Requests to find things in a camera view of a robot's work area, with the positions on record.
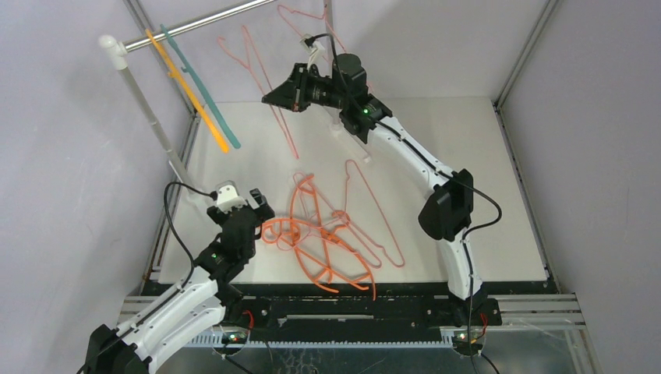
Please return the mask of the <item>teal plastic hanger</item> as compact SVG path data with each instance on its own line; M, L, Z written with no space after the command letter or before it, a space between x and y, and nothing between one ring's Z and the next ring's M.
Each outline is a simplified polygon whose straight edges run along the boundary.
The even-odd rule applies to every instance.
M193 69L193 67L190 65L187 58L185 57L185 55L182 53L180 47L175 42L175 39L172 37L172 33L168 30L168 28L164 24L161 24L161 32L166 36L166 39L167 39L168 43L170 44L171 48L175 51L175 53L177 54L177 56L181 60L181 62L183 64L182 71L188 73L191 76L193 82L196 85L196 88L198 89L198 91L202 95L205 104L210 109L211 113L213 114L213 116L215 118L216 123L219 125L219 127L220 127L221 131L223 132L224 136L226 137L226 139L229 141L229 143L232 145L232 147L234 149L237 149L237 150L240 149L241 146L242 146L241 143L239 142L239 140L237 139L237 137L235 136L233 131L228 126L228 124L225 121L222 113L220 112L217 105L213 101L208 89L203 84L202 79L195 72L195 70Z

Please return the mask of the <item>yellow plastic hanger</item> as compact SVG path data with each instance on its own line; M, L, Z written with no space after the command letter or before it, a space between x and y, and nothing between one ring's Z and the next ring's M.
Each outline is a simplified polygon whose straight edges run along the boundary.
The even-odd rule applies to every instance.
M156 49L157 53L161 56L162 60L164 61L165 65L168 68L168 75L179 85L180 88L184 90L185 95L189 98L191 101L191 104L193 107L196 109L196 111L200 114L203 122L207 125L207 128L209 129L210 134L212 135L215 143L219 147L219 149L223 153L228 153L229 152L229 145L225 138L221 135L219 130L216 128L215 124L211 120L210 116L208 113L203 109L203 106L200 104L200 101L186 82L185 78L183 75L180 73L180 70L175 66L174 62L171 60L169 54L167 53L166 49L161 46L159 42L157 42L151 33L149 29L145 29L145 34L147 35L147 38L149 41L152 43L154 48Z

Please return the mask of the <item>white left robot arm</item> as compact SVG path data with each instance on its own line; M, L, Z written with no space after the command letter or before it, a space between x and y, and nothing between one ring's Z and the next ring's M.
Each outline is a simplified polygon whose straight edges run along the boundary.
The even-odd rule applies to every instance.
M155 373L194 337L219 323L237 323L244 313L242 293L232 281L256 254L262 225L274 217L259 189L251 206L233 182L208 193L207 208L221 231L189 272L132 318L116 327L100 325L90 335L81 373Z

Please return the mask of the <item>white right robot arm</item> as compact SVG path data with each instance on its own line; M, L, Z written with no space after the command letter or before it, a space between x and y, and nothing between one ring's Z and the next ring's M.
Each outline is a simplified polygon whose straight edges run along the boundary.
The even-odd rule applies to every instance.
M314 64L296 63L289 77L261 100L292 112L303 112L312 104L335 108L349 134L393 155L426 200L418 214L419 226L436 242L448 245L441 255L449 276L448 289L455 297L451 316L461 324L480 316L482 306L473 295L481 283L474 278L467 239L474 209L473 176L466 169L454 171L443 164L405 130L392 110L370 93L366 70L357 55L336 57L329 76L320 75Z

